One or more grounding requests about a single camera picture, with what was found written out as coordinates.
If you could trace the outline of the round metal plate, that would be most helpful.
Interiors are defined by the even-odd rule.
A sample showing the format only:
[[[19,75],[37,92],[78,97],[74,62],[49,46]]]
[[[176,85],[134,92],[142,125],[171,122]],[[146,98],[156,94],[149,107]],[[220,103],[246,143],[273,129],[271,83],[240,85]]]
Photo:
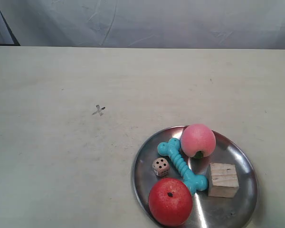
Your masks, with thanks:
[[[170,138],[180,138],[185,126],[162,129],[147,139],[138,150],[132,165],[131,183],[133,192],[145,215],[157,228],[158,223],[152,216],[148,196],[159,177],[152,170],[153,161],[159,157],[157,146]],[[256,210],[259,189],[256,172],[245,153],[230,139],[218,132],[216,148],[206,158],[194,159],[182,155],[195,174],[207,175],[211,163],[235,165],[239,189],[233,198],[208,196],[208,191],[197,191],[193,197],[193,208],[183,228],[245,228]]]

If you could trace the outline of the small wooden dice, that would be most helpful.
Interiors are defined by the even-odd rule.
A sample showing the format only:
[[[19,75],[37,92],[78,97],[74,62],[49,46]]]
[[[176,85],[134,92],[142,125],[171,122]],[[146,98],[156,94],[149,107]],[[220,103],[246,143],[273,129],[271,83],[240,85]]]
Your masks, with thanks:
[[[163,177],[169,173],[170,165],[165,158],[160,157],[153,161],[152,168],[156,176]]]

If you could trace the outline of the pink toy peach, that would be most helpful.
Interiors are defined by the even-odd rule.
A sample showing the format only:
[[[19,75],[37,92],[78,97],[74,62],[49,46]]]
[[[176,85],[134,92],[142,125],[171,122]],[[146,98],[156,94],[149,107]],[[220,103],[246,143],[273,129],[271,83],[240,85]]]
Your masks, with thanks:
[[[206,125],[197,123],[183,130],[180,143],[183,152],[188,157],[204,158],[214,152],[216,137]]]

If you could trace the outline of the teal rubber bone toy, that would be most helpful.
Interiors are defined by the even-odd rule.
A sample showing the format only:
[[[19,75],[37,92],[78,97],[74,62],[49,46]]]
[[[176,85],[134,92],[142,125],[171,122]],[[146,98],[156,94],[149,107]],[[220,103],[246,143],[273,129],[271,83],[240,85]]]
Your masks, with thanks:
[[[183,183],[193,196],[196,191],[204,191],[208,187],[208,180],[204,175],[195,174],[187,165],[179,150],[181,148],[180,140],[171,138],[168,142],[161,142],[157,146],[158,154],[168,156],[183,178]]]

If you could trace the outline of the red toy apple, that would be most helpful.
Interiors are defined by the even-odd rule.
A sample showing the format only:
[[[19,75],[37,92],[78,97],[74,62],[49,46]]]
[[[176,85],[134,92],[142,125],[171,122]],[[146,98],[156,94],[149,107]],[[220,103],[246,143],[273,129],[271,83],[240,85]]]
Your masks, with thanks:
[[[183,182],[164,178],[152,187],[148,205],[156,221],[165,226],[177,227],[189,218],[193,201]]]

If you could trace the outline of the wooden cube block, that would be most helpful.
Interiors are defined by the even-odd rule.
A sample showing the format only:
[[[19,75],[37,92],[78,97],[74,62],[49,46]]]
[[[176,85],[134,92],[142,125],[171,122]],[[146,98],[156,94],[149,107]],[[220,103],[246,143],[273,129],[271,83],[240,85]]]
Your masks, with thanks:
[[[208,195],[211,197],[233,198],[239,189],[234,164],[210,163],[208,181]]]

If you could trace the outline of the white backdrop cloth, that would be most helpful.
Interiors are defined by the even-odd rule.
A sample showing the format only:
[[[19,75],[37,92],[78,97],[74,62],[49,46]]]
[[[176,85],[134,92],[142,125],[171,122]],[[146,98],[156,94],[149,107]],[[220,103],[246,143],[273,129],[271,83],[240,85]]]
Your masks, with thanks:
[[[21,46],[285,49],[285,0],[0,0]]]

